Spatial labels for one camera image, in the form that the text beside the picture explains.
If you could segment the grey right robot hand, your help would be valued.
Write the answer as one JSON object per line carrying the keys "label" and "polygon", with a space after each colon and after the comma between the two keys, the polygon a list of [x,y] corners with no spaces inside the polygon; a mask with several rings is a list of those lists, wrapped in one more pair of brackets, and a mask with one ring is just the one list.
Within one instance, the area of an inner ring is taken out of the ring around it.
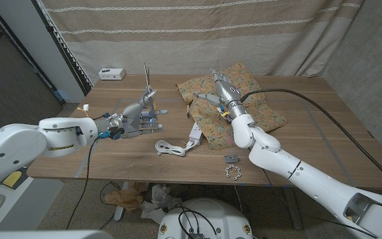
{"label": "grey right robot hand", "polygon": [[228,121],[232,121],[238,116],[247,114],[247,111],[243,107],[240,100],[241,94],[232,84],[230,78],[228,78],[225,74],[216,72],[212,68],[211,72],[218,95],[200,94],[197,92],[194,92],[193,95],[199,99],[206,100],[213,106],[216,106],[221,116]]}

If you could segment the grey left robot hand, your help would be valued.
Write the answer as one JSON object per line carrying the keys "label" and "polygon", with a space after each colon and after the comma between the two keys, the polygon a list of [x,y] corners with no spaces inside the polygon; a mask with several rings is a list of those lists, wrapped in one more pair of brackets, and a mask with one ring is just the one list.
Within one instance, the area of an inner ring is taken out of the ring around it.
{"label": "grey left robot hand", "polygon": [[167,114],[168,110],[155,110],[155,95],[156,91],[147,85],[139,101],[127,106],[121,114],[113,112],[95,119],[99,137],[118,140],[162,131],[157,116]]}

